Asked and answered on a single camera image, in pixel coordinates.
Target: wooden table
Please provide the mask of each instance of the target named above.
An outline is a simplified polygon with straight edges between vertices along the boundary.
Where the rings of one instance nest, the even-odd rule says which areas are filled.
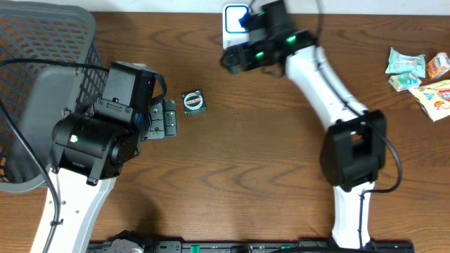
[[[321,173],[324,131],[285,77],[220,67],[218,14],[94,13],[105,63],[148,63],[177,103],[178,136],[147,141],[128,162],[98,217],[92,240],[135,230],[184,240],[328,237],[333,191]],[[315,15],[295,15],[315,30]],[[378,240],[412,240],[417,252],[450,247],[450,118],[432,123],[384,74],[390,47],[415,56],[450,49],[450,17],[327,15],[321,43],[348,89],[382,109],[404,164],[401,188],[374,195],[369,228]],[[180,94],[202,89],[207,112],[187,117]],[[377,188],[397,177],[390,156]],[[45,190],[0,193],[0,251],[28,252]]]

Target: round white logo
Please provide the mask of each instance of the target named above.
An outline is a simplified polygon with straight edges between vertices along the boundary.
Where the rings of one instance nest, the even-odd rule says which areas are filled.
[[[184,97],[184,105],[191,110],[197,110],[203,104],[202,96],[197,93],[189,93]]]

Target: candy wrapper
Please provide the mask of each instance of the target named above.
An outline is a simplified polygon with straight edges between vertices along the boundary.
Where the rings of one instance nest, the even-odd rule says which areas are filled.
[[[431,79],[438,79],[449,70],[450,60],[446,53],[438,53],[427,63],[427,72]]]
[[[425,78],[425,55],[404,56],[391,48],[386,74],[405,72],[412,72],[418,77]]]
[[[450,80],[410,89],[409,92],[433,122],[450,115]]]
[[[389,83],[396,91],[405,91],[420,86],[422,81],[412,72],[398,74],[389,78]]]

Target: basket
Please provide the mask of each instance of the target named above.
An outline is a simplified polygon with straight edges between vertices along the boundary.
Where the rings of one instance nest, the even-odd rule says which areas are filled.
[[[0,0],[0,60],[42,58],[103,65],[94,45],[96,23],[86,10]],[[0,99],[42,164],[51,133],[64,114],[85,98],[102,94],[108,74],[100,70],[12,64],[0,69]],[[0,190],[22,193],[44,179],[0,116]]]

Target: white wall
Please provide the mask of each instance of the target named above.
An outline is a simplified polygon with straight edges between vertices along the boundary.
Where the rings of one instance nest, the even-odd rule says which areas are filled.
[[[220,13],[250,0],[25,0],[81,6],[88,11]],[[270,0],[256,0],[256,6]],[[326,13],[450,15],[450,0],[322,0]],[[286,0],[291,13],[316,13],[315,0]]]

